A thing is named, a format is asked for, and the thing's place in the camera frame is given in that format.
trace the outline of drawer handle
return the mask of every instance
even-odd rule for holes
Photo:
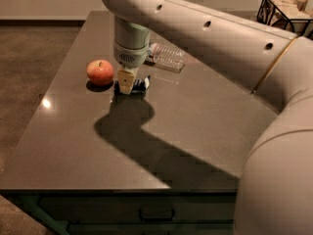
[[[175,218],[175,210],[171,210],[171,216],[170,217],[158,217],[158,218],[153,218],[153,217],[144,217],[143,216],[143,211],[139,209],[139,218],[143,222],[170,222],[173,221]]]

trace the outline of white robotic arm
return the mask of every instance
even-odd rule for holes
[[[281,112],[247,158],[234,233],[313,234],[313,42],[182,0],[103,2]]]

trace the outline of brown floor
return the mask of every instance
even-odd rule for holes
[[[0,173],[79,30],[79,23],[0,22]],[[0,197],[0,235],[52,234]]]

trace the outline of apple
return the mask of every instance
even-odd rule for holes
[[[112,82],[114,68],[112,64],[106,60],[96,60],[88,65],[87,76],[93,84],[105,86]]]

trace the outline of drawer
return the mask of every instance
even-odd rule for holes
[[[70,225],[70,235],[232,235],[232,223]]]
[[[176,223],[232,220],[235,200],[235,195],[43,197],[39,206],[71,223]]]

